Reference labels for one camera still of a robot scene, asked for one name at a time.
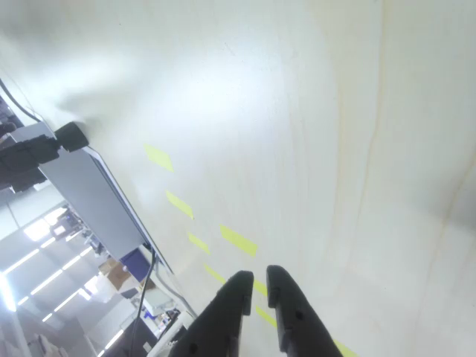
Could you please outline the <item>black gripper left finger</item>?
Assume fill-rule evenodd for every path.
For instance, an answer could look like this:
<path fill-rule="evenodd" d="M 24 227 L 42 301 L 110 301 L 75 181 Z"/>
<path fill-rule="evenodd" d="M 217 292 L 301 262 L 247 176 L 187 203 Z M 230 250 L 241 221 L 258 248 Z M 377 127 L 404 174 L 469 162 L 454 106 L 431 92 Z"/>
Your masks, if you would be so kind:
<path fill-rule="evenodd" d="M 172 356 L 238 356 L 242 318 L 251 314 L 254 275 L 238 271 L 171 349 Z"/>

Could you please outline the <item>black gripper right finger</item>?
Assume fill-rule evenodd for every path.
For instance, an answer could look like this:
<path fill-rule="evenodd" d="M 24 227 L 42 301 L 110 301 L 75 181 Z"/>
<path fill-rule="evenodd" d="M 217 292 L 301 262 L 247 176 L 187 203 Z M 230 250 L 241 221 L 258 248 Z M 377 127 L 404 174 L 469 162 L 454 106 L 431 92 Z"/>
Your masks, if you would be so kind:
<path fill-rule="evenodd" d="M 287 356 L 340 356 L 318 314 L 283 267 L 266 269 L 268 307 L 275 311 L 280 351 Z"/>

